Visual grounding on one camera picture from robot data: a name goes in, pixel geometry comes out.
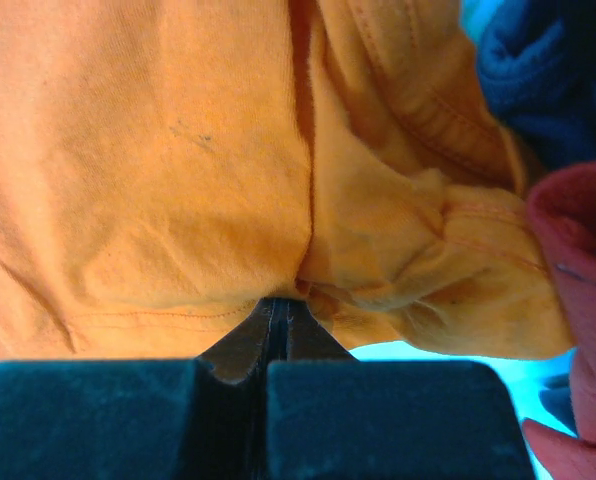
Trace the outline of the orange t shirt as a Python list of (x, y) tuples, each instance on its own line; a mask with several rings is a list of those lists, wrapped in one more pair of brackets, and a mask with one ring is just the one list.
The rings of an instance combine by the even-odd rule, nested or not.
[(457, 1), (0, 1), (0, 360), (574, 340)]

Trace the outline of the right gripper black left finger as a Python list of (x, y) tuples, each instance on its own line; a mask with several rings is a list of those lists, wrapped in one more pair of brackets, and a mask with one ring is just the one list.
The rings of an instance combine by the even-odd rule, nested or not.
[(0, 362), (0, 479), (263, 479), (278, 304), (201, 356)]

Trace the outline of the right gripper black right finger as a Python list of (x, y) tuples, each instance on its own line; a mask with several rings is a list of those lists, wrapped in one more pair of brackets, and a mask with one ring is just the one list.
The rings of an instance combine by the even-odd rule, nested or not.
[(529, 479), (508, 390), (467, 360), (362, 362), (305, 304), (276, 301), (266, 380), (272, 479)]

